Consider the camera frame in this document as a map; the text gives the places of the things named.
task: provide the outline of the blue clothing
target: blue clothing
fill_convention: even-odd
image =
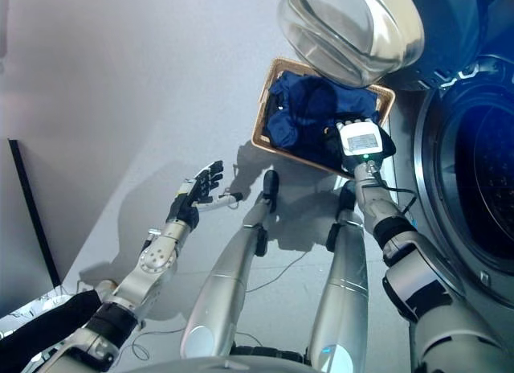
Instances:
[[[309,152],[316,149],[326,127],[334,127],[343,113],[377,122],[377,95],[365,89],[348,89],[318,76],[283,75],[271,86],[277,106],[269,109],[267,133],[278,148]]]

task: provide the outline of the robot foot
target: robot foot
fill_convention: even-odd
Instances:
[[[266,174],[264,174],[263,181],[263,199],[271,200],[271,210],[270,212],[274,212],[276,209],[276,198],[279,194],[279,174],[277,174],[274,170],[268,170]]]
[[[336,219],[339,213],[343,210],[353,211],[355,208],[355,182],[349,180],[341,188],[339,194],[339,207],[337,208]]]

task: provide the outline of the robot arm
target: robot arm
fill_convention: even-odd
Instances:
[[[416,372],[511,371],[508,353],[466,303],[451,265],[410,225],[377,173],[373,161],[355,168],[357,203],[390,267],[384,289],[399,313],[415,323]]]
[[[136,267],[120,283],[91,320],[70,336],[41,372],[107,371],[134,327],[145,318],[164,283],[176,269],[187,236],[198,224],[198,210],[237,202],[241,195],[213,199],[222,178],[222,162],[214,162],[181,185],[160,232],[149,236]]]

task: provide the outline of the silver robot leg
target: silver robot leg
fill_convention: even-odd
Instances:
[[[368,334],[368,275],[362,221],[351,209],[342,209],[338,214],[337,223],[328,235],[327,249],[334,256],[308,355],[312,367],[318,371],[363,373]]]
[[[263,195],[247,213],[242,227],[225,247],[202,287],[182,336],[180,354],[184,359],[230,353],[251,262],[254,255],[263,256],[266,252],[267,232],[263,224],[275,208],[273,195],[269,198],[266,194],[270,172],[275,176],[276,196],[278,177],[276,172],[268,171]]]

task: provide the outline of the black cable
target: black cable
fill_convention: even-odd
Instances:
[[[362,188],[373,188],[373,187],[381,187],[384,188],[386,191],[391,192],[398,192],[398,193],[404,193],[404,194],[411,194],[412,199],[409,201],[409,203],[406,205],[406,207],[402,211],[402,215],[406,214],[408,210],[416,203],[416,200],[418,199],[418,194],[412,190],[407,190],[406,188],[393,188],[391,186],[387,186],[384,183],[384,180],[382,180],[382,177],[380,175],[380,172],[373,172],[373,177],[375,180],[377,180],[377,184],[367,184],[362,186]]]
[[[263,288],[263,287],[266,287],[266,286],[268,286],[268,285],[272,284],[273,282],[275,282],[275,281],[279,280],[279,279],[280,279],[280,277],[281,277],[281,276],[283,276],[283,275],[286,273],[286,271],[288,271],[288,270],[291,268],[291,266],[293,266],[296,262],[298,262],[299,260],[301,260],[301,259],[302,259],[304,256],[306,256],[306,255],[307,255],[307,253],[306,253],[306,252],[304,252],[304,254],[303,254],[303,255],[301,255],[300,257],[296,258],[293,262],[291,262],[290,264],[288,264],[288,265],[286,266],[286,268],[285,268],[284,270],[282,270],[282,272],[281,272],[277,277],[273,278],[273,279],[272,279],[271,281],[269,281],[269,282],[263,283],[262,285],[260,285],[260,286],[258,286],[258,287],[255,287],[254,289],[249,289],[249,290],[247,290],[247,291],[246,291],[246,293],[253,293],[254,291],[257,291],[257,290],[259,290],[259,289],[261,289],[261,288]]]
[[[250,333],[243,333],[242,331],[236,331],[235,333],[240,335],[246,335],[247,337],[256,341],[259,344],[259,346],[263,347],[263,344],[257,339],[257,337],[251,335]]]
[[[148,349],[146,349],[144,346],[142,346],[140,343],[136,343],[137,340],[145,335],[163,335],[163,334],[175,334],[175,333],[180,333],[181,331],[183,331],[185,328],[182,328],[182,329],[176,329],[176,330],[165,330],[165,331],[145,331],[144,333],[141,333],[139,334],[137,337],[135,337],[133,339],[133,341],[131,343],[129,343],[128,345],[124,346],[122,349],[121,349],[121,352],[120,354],[118,355],[118,359],[114,362],[114,364],[112,365],[112,367],[117,367],[118,364],[120,363],[121,361],[121,357],[123,356],[123,353],[127,350],[127,349],[130,349],[133,353],[133,355],[139,359],[140,361],[148,361],[150,359],[150,352],[148,351]],[[137,350],[140,351],[142,353],[142,355],[139,355],[137,353]]]

